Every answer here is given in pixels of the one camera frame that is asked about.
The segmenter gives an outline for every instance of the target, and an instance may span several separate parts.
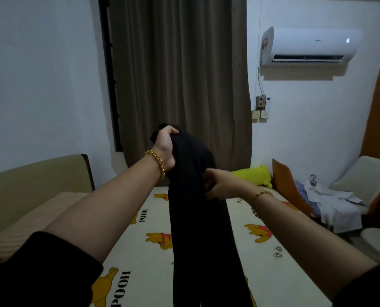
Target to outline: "white cloth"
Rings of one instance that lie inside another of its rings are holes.
[[[326,224],[328,228],[333,226],[333,232],[349,232],[362,228],[360,210],[346,201],[362,202],[352,192],[333,191],[319,183],[312,186],[309,181],[305,181],[304,187],[308,200],[316,202],[319,207],[322,223]]]

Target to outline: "window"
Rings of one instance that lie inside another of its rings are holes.
[[[115,78],[112,65],[112,32],[110,28],[109,0],[99,0],[101,14],[103,50],[105,53],[106,76],[108,80],[109,100],[111,107],[112,128],[114,132],[116,152],[123,152],[118,107],[116,104]]]

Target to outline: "curtain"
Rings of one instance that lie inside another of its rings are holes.
[[[246,0],[109,0],[116,101],[128,166],[175,123],[217,167],[249,168]]]

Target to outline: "pile of clothes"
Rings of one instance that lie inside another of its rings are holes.
[[[349,191],[334,191],[319,183],[295,181],[295,185],[311,206],[312,214],[320,217],[334,233],[349,232],[362,228],[361,212],[356,205],[362,205],[361,199]]]

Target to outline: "white wall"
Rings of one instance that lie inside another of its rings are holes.
[[[114,152],[97,0],[0,0],[0,172],[86,153],[97,186]]]
[[[380,2],[247,0],[252,108],[255,96],[261,94],[255,87],[258,42],[270,26],[363,30],[363,42],[344,76],[329,81],[262,77],[272,108],[267,123],[253,123],[251,166],[271,168],[275,158],[290,167],[294,178],[305,180],[315,174],[317,181],[328,185],[360,153],[380,66]],[[299,77],[305,70],[294,71]]]

